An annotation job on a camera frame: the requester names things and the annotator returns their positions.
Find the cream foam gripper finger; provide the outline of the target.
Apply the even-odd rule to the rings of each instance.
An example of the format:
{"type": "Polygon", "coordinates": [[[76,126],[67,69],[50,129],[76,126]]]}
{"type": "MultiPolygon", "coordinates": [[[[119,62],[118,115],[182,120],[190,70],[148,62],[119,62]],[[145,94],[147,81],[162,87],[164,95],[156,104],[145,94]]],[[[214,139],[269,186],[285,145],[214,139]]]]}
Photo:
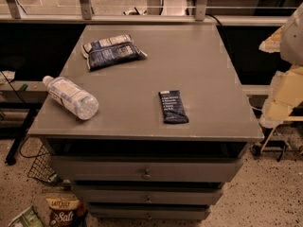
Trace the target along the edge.
{"type": "Polygon", "coordinates": [[[259,123],[271,129],[282,124],[293,109],[303,102],[303,67],[292,65],[286,72],[277,71],[270,92],[262,106],[259,123]]]}
{"type": "Polygon", "coordinates": [[[266,53],[276,53],[280,51],[280,40],[284,26],[277,29],[271,36],[264,40],[258,47],[260,51],[266,53]]]}

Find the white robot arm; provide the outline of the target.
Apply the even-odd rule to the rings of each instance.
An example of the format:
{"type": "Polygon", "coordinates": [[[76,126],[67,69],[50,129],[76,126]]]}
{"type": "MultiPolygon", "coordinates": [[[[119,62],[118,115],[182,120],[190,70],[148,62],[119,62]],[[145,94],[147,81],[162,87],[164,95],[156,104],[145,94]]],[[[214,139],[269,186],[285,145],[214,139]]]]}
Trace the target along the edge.
{"type": "Polygon", "coordinates": [[[262,106],[259,123],[271,129],[282,124],[303,101],[303,5],[285,25],[263,41],[259,49],[267,53],[279,52],[280,58],[292,65],[285,73],[275,73],[262,106]]]}

